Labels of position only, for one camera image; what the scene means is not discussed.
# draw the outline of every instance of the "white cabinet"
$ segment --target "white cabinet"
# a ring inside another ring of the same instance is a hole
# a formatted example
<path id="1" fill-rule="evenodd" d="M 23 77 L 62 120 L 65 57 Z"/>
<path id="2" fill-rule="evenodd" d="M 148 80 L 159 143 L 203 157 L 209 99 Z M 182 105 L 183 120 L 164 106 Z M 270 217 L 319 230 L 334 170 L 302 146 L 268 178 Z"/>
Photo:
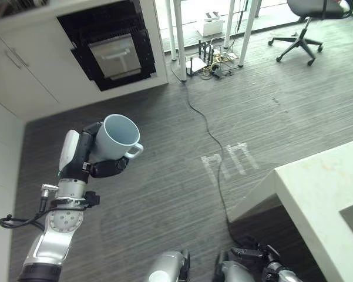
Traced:
<path id="1" fill-rule="evenodd" d="M 31 72 L 62 105 L 85 105 L 102 93 L 71 53 L 72 43 L 56 18 L 0 33 Z"/>
<path id="2" fill-rule="evenodd" d="M 30 73 L 19 56 L 0 40 L 0 103 L 29 120 L 58 101 Z"/>
<path id="3" fill-rule="evenodd" d="M 24 123 L 0 105 L 0 218 L 13 214 Z M 11 230 L 0 227 L 0 282 L 8 281 Z"/>

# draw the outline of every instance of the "countertop edge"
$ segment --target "countertop edge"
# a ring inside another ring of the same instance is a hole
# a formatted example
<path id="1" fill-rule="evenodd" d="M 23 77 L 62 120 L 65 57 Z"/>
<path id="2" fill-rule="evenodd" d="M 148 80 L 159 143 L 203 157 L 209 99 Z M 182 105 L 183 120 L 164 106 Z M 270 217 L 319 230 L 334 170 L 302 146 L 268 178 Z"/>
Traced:
<path id="1" fill-rule="evenodd" d="M 48 6 L 0 19 L 0 33 L 56 18 L 57 16 L 119 1 L 121 0 L 50 1 Z"/>

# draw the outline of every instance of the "chair base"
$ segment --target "chair base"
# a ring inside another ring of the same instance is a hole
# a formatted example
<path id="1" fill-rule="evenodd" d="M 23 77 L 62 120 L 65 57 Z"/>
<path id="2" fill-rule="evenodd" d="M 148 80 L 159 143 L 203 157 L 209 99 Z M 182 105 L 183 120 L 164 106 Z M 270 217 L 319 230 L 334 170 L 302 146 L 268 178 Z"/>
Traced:
<path id="1" fill-rule="evenodd" d="M 314 56 L 314 54 L 312 53 L 310 47 L 308 46 L 308 44 L 312 44 L 312 45 L 318 45 L 318 52 L 322 51 L 322 42 L 318 42 L 312 39 L 308 39 L 308 38 L 304 38 L 305 33 L 307 32 L 307 26 L 301 31 L 300 35 L 297 35 L 297 33 L 293 36 L 293 37 L 273 37 L 272 40 L 270 40 L 268 42 L 269 46 L 271 46 L 273 44 L 274 41 L 286 41 L 286 42 L 292 42 L 293 44 L 290 45 L 290 47 L 288 47 L 282 54 L 281 56 L 277 57 L 276 60 L 277 62 L 280 62 L 283 58 L 283 56 L 287 53 L 289 53 L 289 51 L 291 51 L 294 48 L 297 48 L 299 46 L 301 46 L 306 53 L 308 53 L 308 55 L 310 55 L 310 57 L 312 58 L 310 61 L 308 61 L 308 66 L 311 66 L 313 64 L 313 62 L 315 61 L 316 57 Z"/>

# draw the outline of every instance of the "white table leg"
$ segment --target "white table leg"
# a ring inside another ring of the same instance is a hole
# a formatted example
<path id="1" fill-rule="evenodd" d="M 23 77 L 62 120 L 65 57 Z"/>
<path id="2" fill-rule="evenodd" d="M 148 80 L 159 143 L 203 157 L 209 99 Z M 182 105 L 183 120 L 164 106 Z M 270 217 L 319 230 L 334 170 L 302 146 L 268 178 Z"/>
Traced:
<path id="1" fill-rule="evenodd" d="M 258 14 L 260 13 L 261 3 L 262 3 L 262 2 L 263 2 L 263 0 L 259 0 L 259 1 L 258 1 L 256 14 L 254 15 L 255 18 L 258 18 Z"/>
<path id="2" fill-rule="evenodd" d="M 181 22 L 181 0 L 174 0 L 177 45 L 179 49 L 180 80 L 187 80 L 186 53 L 184 50 L 183 24 Z"/>
<path id="3" fill-rule="evenodd" d="M 229 41 L 230 41 L 231 26 L 233 23 L 234 5 L 235 5 L 235 0 L 231 0 L 230 8 L 228 9 L 226 37 L 224 38 L 223 48 L 228 48 L 230 46 Z"/>
<path id="4" fill-rule="evenodd" d="M 256 14 L 258 1 L 259 0 L 252 0 L 251 8 L 249 11 L 248 22 L 247 22 L 247 29 L 246 29 L 246 33 L 244 34 L 243 46 L 241 47 L 239 67 L 242 67 L 244 65 L 244 58 L 246 57 L 246 53 L 247 53 L 249 37 L 251 36 L 253 20 Z"/>
<path id="5" fill-rule="evenodd" d="M 165 1 L 165 3 L 166 3 L 167 23 L 168 23 L 168 26 L 169 26 L 171 60 L 176 61 L 176 50 L 175 50 L 174 30 L 173 30 L 173 27 L 172 27 L 171 4 L 170 4 L 170 0 L 164 0 L 164 1 Z"/>

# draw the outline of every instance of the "chair seat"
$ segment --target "chair seat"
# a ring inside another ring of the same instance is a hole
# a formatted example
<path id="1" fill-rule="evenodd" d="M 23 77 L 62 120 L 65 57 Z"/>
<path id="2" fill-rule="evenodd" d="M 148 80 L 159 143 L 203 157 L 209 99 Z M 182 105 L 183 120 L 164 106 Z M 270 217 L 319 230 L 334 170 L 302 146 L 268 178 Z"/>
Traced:
<path id="1" fill-rule="evenodd" d="M 287 4 L 292 12 L 303 18 L 322 18 L 324 0 L 287 0 Z M 344 11 L 337 0 L 327 1 L 325 19 L 340 19 Z"/>

